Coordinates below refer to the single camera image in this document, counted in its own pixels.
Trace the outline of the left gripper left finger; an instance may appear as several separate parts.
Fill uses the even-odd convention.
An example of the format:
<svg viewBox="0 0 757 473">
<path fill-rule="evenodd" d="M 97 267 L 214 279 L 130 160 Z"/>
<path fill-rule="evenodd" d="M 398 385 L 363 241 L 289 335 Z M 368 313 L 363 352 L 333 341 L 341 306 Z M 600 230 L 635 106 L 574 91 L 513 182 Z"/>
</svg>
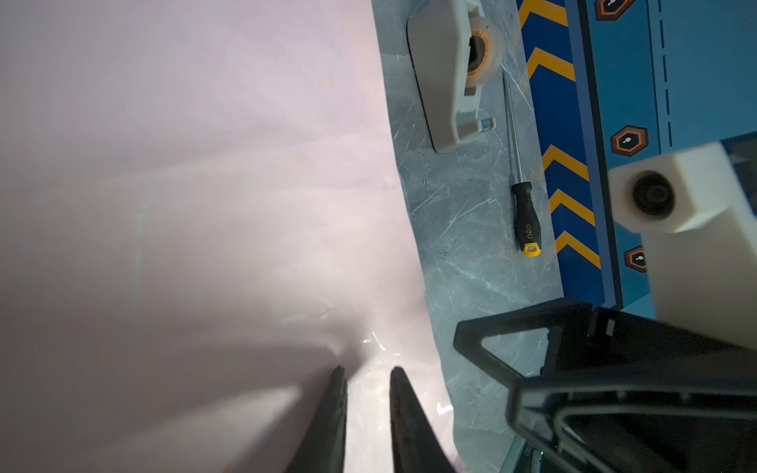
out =
<svg viewBox="0 0 757 473">
<path fill-rule="evenodd" d="M 342 473 L 347 437 L 348 392 L 345 368 L 338 366 L 315 410 L 315 415 L 287 473 Z"/>
</svg>

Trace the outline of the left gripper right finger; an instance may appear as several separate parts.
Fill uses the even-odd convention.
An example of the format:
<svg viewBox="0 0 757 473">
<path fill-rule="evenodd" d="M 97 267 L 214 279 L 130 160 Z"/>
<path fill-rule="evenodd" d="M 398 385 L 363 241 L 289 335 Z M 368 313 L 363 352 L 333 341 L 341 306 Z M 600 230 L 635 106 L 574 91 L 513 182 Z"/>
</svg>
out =
<svg viewBox="0 0 757 473">
<path fill-rule="evenodd" d="M 396 473 L 454 473 L 402 367 L 390 373 L 390 429 Z"/>
</svg>

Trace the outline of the pink wrapping paper sheet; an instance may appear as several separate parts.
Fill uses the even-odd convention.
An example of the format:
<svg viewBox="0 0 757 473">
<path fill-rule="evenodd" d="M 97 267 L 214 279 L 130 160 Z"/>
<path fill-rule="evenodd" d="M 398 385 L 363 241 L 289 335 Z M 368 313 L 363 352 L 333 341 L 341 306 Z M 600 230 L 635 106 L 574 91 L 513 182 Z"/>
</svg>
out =
<svg viewBox="0 0 757 473">
<path fill-rule="evenodd" d="M 1 5 L 1 468 L 280 472 L 453 408 L 368 1 Z"/>
</svg>

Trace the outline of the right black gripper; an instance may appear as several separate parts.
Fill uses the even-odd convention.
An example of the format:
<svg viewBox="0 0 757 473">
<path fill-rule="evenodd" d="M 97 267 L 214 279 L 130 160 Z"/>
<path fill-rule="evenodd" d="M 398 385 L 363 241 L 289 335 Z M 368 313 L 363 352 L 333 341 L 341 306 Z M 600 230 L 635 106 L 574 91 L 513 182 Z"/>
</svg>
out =
<svg viewBox="0 0 757 473">
<path fill-rule="evenodd" d="M 756 469 L 753 351 L 567 298 L 461 321 L 453 347 L 566 472 Z"/>
</svg>

